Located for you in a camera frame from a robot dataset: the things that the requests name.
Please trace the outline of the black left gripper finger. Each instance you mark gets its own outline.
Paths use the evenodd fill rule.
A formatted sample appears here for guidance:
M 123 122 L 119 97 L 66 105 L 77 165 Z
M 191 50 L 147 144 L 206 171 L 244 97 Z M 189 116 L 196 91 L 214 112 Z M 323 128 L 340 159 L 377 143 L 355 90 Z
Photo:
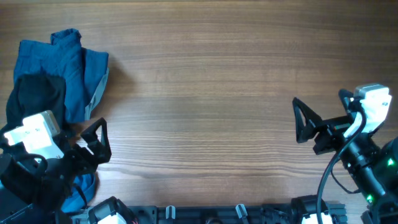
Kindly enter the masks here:
M 80 140 L 81 124 L 65 124 L 62 129 L 62 140 L 67 142 L 70 146 L 73 146 Z
M 81 132 L 80 137 L 87 143 L 87 148 L 80 149 L 82 156 L 92 165 L 108 163 L 111 148 L 108 140 L 107 122 L 104 118 L 95 121 Z

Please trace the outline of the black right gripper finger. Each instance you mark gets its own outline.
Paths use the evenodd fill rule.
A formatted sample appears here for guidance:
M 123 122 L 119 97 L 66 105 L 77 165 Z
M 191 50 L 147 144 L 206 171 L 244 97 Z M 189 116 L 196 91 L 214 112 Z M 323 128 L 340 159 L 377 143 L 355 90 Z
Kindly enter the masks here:
M 323 124 L 322 118 L 298 98 L 292 100 L 295 115 L 296 141 L 307 142 L 313 139 Z
M 354 94 L 346 89 L 340 89 L 338 92 L 338 96 L 346 113 L 350 114 L 351 110 L 349 108 L 349 104 L 351 103 L 351 99 L 354 97 Z

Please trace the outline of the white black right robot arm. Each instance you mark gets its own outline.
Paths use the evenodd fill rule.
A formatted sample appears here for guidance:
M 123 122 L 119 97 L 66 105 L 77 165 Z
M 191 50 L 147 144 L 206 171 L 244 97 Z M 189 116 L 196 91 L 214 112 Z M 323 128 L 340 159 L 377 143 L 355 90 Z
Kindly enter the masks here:
M 392 101 L 389 88 L 373 83 L 358 86 L 354 92 L 341 89 L 338 95 L 346 114 L 331 119 L 322 119 L 298 98 L 292 101 L 296 141 L 312 139 L 315 154 L 334 154 L 303 221 L 331 223 L 337 219 L 322 196 L 335 164 L 341 162 L 357 186 L 355 192 L 368 204 L 362 222 L 397 223 L 397 140 L 378 147 L 372 139 L 387 118 Z

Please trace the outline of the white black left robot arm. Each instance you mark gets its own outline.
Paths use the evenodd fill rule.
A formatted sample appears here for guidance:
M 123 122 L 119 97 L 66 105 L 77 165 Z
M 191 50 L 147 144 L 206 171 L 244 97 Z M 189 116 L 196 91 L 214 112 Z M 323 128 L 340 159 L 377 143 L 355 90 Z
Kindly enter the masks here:
M 96 171 L 109 162 L 111 149 L 107 122 L 95 121 L 81 133 L 87 146 L 63 143 L 63 157 L 47 159 L 41 154 L 1 154 L 1 183 L 24 202 L 24 207 L 8 213 L 1 223 L 71 223 L 74 212 L 63 212 L 65 199 L 81 188 L 75 185 L 78 175 Z

